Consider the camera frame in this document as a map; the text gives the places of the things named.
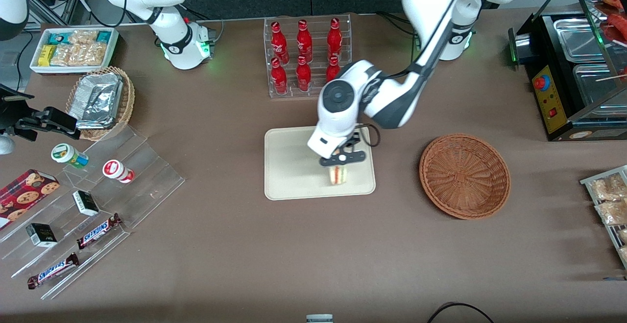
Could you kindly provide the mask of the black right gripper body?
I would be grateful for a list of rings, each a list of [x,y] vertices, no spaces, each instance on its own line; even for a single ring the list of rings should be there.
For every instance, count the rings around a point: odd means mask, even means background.
[[[27,100],[33,95],[21,93],[14,89],[0,85],[0,131],[11,137],[22,137],[29,141],[36,141],[36,132],[19,127],[20,120],[30,118],[34,109],[29,108]]]

